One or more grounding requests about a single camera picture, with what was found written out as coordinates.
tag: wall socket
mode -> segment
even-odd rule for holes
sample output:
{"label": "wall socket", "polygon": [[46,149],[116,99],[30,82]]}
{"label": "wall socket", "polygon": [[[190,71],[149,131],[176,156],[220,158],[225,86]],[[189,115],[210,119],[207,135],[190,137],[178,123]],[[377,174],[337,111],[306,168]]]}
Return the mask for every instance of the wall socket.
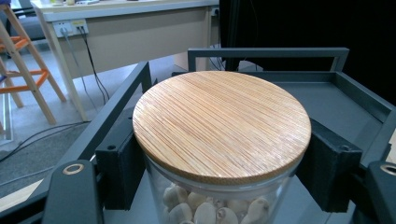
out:
{"label": "wall socket", "polygon": [[67,36],[81,35],[82,31],[85,34],[88,33],[88,26],[85,19],[71,20],[71,21],[54,21],[52,25],[53,25],[53,29],[55,30],[55,34],[58,37],[63,37],[64,32],[67,33]]}
{"label": "wall socket", "polygon": [[219,6],[212,7],[212,8],[211,8],[211,11],[210,11],[210,15],[211,15],[211,16],[218,16],[218,15],[219,15],[219,12],[220,12]]}

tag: round lid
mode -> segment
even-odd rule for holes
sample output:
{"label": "round lid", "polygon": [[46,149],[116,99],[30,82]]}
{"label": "round lid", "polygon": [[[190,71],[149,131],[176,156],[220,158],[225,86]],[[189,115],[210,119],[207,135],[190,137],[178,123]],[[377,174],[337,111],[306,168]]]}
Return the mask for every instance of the round lid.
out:
{"label": "round lid", "polygon": [[301,104],[263,79],[223,71],[171,77],[134,109],[134,134],[164,169],[194,181],[240,185],[299,162],[311,125]]}

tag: power cord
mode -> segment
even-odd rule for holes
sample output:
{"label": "power cord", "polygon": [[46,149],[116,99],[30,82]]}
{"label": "power cord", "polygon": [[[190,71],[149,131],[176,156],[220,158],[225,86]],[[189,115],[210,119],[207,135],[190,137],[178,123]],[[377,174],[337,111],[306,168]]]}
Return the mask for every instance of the power cord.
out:
{"label": "power cord", "polygon": [[85,42],[85,46],[87,47],[87,51],[88,51],[88,55],[89,55],[89,57],[90,57],[90,62],[91,62],[92,70],[93,70],[93,73],[94,73],[94,76],[95,76],[95,79],[96,79],[96,84],[98,85],[99,90],[101,91],[101,93],[102,93],[102,95],[103,95],[103,100],[104,100],[104,104],[105,104],[105,103],[106,103],[106,98],[105,98],[104,92],[106,93],[107,100],[109,100],[110,97],[109,97],[109,95],[108,95],[108,92],[107,92],[105,86],[102,84],[102,82],[100,81],[99,77],[98,77],[97,74],[96,74],[96,70],[95,70],[95,66],[94,66],[94,64],[93,64],[93,59],[92,59],[90,47],[88,46],[87,34],[85,33],[85,30],[84,30],[84,27],[83,27],[83,26],[81,26],[81,27],[78,26],[77,29],[79,30],[79,32],[80,32],[80,34],[81,34],[81,36],[82,36],[82,39],[83,39],[84,42]]}
{"label": "power cord", "polygon": [[88,94],[87,86],[85,85],[84,77],[83,77],[82,72],[81,72],[81,67],[79,66],[79,63],[78,63],[74,48],[73,48],[73,46],[72,46],[72,44],[71,44],[71,42],[69,40],[69,36],[67,34],[66,29],[62,28],[61,29],[61,33],[64,36],[64,39],[66,39],[67,45],[69,46],[70,51],[72,52],[73,59],[74,59],[74,61],[76,63],[77,69],[78,69],[78,75],[79,75],[79,77],[81,77],[82,85],[84,86],[84,91],[87,94],[88,98],[90,99],[91,104],[93,105],[93,108],[95,109],[96,112],[98,112],[98,109],[96,108],[95,103],[93,102],[91,96]]}
{"label": "power cord", "polygon": [[[24,149],[24,148],[26,148],[26,147],[29,147],[30,145],[32,145],[33,143],[35,143],[35,142],[37,142],[37,141],[39,141],[39,140],[41,140],[41,139],[44,139],[44,138],[46,138],[46,137],[50,137],[50,136],[52,136],[52,135],[54,135],[54,134],[56,134],[56,133],[60,133],[60,132],[66,131],[66,130],[68,130],[68,129],[77,127],[78,125],[81,125],[81,124],[84,124],[84,123],[89,123],[89,122],[90,122],[90,121],[82,121],[82,122],[77,122],[77,123],[64,124],[64,125],[60,125],[60,126],[48,128],[48,129],[43,130],[43,131],[41,131],[41,132],[35,133],[35,134],[33,134],[32,136],[28,137],[26,140],[22,141],[17,147],[15,147],[14,149],[12,149],[10,153],[8,153],[5,157],[3,157],[2,159],[0,159],[0,162],[5,161],[6,159],[8,159],[8,158],[10,158],[11,156],[15,155],[17,152],[21,151],[22,149]],[[53,129],[62,128],[62,127],[66,127],[66,128],[61,129],[61,130],[59,130],[59,131],[57,131],[57,132],[54,132],[54,133],[50,133],[50,134],[48,134],[48,135],[46,135],[46,136],[37,138],[35,141],[30,142],[30,143],[27,144],[26,146],[23,146],[23,144],[25,144],[27,141],[29,141],[30,139],[32,139],[33,137],[35,137],[35,136],[37,136],[37,135],[39,135],[39,134],[41,134],[41,133],[44,133],[44,132],[47,132],[47,131],[50,131],[50,130],[53,130]]]}
{"label": "power cord", "polygon": [[[219,14],[219,10],[216,10],[215,11],[215,14],[216,14],[216,16],[218,17],[218,20],[220,20],[220,14]],[[218,29],[218,43],[219,43],[219,46],[220,46],[220,22],[219,22],[219,29]],[[212,61],[212,59],[211,58],[209,58],[209,61],[213,64],[213,66],[217,69],[217,70],[219,70],[219,71],[221,71],[221,70],[225,70],[225,66],[224,66],[224,64],[223,64],[223,62],[222,62],[222,59],[220,58],[220,57],[217,57],[216,58],[216,61],[217,61],[217,63],[218,63],[218,65],[215,65],[215,63]]]}
{"label": "power cord", "polygon": [[253,46],[252,46],[253,48],[255,48],[257,40],[259,38],[259,19],[257,18],[256,8],[254,8],[253,1],[249,0],[249,2],[250,2],[250,5],[251,5],[251,9],[253,10],[254,19],[256,21],[256,36],[254,38],[254,42],[253,42]]}
{"label": "power cord", "polygon": [[48,167],[48,168],[46,168],[46,169],[43,169],[43,170],[40,170],[40,171],[31,173],[31,174],[29,174],[29,175],[22,175],[22,176],[19,176],[19,177],[17,177],[17,178],[8,180],[7,182],[4,182],[4,183],[0,184],[0,187],[3,187],[3,186],[5,186],[5,185],[8,185],[8,184],[10,184],[10,183],[12,183],[12,182],[15,182],[15,181],[18,181],[18,180],[22,180],[22,179],[27,178],[27,177],[30,177],[30,176],[32,176],[32,175],[39,175],[39,174],[41,174],[41,173],[47,172],[47,171],[51,170],[53,167],[54,167],[54,166],[51,166],[51,167]]}

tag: white desk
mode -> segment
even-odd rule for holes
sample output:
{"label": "white desk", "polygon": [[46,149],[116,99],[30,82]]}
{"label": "white desk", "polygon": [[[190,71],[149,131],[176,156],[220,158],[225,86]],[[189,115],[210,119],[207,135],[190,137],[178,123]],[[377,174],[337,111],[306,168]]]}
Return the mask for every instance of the white desk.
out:
{"label": "white desk", "polygon": [[[61,7],[32,0],[32,4],[56,57],[64,85],[83,120],[87,120],[87,116],[73,83],[73,78],[79,77],[78,68],[66,40],[56,36],[54,21],[86,20],[96,72],[176,54],[176,64],[185,68],[186,54],[179,53],[188,48],[209,47],[217,36],[212,32],[217,30],[210,14],[211,7],[218,5],[219,0],[101,1]],[[69,40],[82,75],[93,74],[82,36],[73,35]]]}

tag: bamboo lid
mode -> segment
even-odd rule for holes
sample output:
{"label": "bamboo lid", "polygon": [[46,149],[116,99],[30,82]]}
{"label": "bamboo lid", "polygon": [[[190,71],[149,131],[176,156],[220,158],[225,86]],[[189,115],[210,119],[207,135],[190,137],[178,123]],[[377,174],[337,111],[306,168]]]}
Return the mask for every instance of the bamboo lid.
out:
{"label": "bamboo lid", "polygon": [[162,168],[206,184],[239,185],[280,175],[303,156],[311,125],[278,86],[232,72],[171,77],[138,101],[134,134]]}

